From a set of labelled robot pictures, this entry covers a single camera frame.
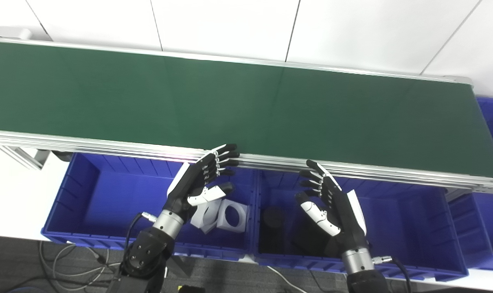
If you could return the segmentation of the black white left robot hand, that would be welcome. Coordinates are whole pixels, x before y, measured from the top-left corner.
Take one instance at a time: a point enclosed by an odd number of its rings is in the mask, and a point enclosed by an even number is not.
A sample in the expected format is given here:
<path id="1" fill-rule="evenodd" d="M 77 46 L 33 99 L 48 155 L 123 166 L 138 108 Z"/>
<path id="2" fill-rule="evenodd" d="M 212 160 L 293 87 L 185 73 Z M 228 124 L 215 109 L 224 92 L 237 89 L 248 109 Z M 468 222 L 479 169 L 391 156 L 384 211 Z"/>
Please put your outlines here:
<path id="1" fill-rule="evenodd" d="M 235 174 L 229 167 L 239 164 L 240 153 L 237 144 L 224 144 L 210 150 L 194 164 L 187 165 L 179 179 L 167 193 L 163 210 L 179 216 L 185 224 L 195 212 L 188 203 L 188 197 L 200 195 L 202 189 L 219 176 Z"/>

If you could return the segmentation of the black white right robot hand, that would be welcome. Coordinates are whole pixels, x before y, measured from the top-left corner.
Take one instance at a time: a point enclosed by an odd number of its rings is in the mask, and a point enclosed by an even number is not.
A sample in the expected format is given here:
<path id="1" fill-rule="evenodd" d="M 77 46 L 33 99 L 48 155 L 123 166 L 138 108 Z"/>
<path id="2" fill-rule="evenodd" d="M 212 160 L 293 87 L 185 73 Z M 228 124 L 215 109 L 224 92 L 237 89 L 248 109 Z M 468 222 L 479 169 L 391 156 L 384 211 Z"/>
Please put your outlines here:
<path id="1" fill-rule="evenodd" d="M 366 223 L 354 190 L 345 192 L 334 176 L 321 164 L 307 160 L 308 169 L 300 171 L 306 190 L 295 199 L 306 215 L 336 240 L 339 251 L 368 249 Z"/>

